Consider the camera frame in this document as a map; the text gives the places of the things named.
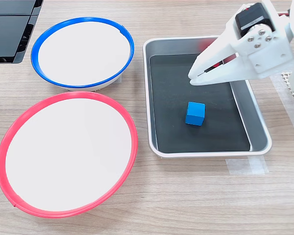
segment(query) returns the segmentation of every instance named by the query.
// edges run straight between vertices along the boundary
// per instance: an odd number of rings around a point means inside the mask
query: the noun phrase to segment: table surface
[[[270,79],[251,82],[273,139],[265,156],[266,175],[231,175],[225,158],[159,159],[147,142],[143,43],[155,37],[218,35],[243,2],[45,1],[24,61],[0,65],[0,141],[25,110],[65,92],[31,66],[30,51],[38,36],[63,20],[96,16],[123,24],[136,44],[122,83],[99,92],[130,112],[139,150],[121,188],[75,217],[31,216],[14,208],[0,189],[0,235],[294,235],[294,127]],[[289,1],[273,3],[281,11],[290,7]]]

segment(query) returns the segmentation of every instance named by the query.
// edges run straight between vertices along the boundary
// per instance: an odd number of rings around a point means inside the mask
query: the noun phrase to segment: metal bolt
[[[264,35],[266,32],[265,32],[265,30],[264,29],[260,29],[259,31],[258,31],[258,34],[261,36],[261,35]]]
[[[268,37],[266,37],[265,41],[269,42],[269,41],[271,41],[271,39],[272,39],[272,37],[268,36]]]

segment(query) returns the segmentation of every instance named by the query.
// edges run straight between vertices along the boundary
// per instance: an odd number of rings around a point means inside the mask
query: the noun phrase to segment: white plate
[[[37,39],[31,57],[37,73],[48,82],[93,91],[115,81],[133,53],[133,39],[122,25],[87,17],[48,29]]]
[[[27,110],[0,145],[0,186],[21,210],[41,217],[85,212],[129,174],[136,128],[116,101],[97,93],[50,97]]]

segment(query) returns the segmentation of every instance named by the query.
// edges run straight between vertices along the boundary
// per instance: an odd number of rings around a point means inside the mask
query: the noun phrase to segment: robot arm
[[[270,0],[244,4],[226,24],[225,31],[195,60],[190,83],[195,86],[260,79],[294,65],[290,41],[294,37],[294,0],[291,17],[278,16]],[[207,71],[219,61],[228,63]],[[294,72],[290,83],[294,83]]]

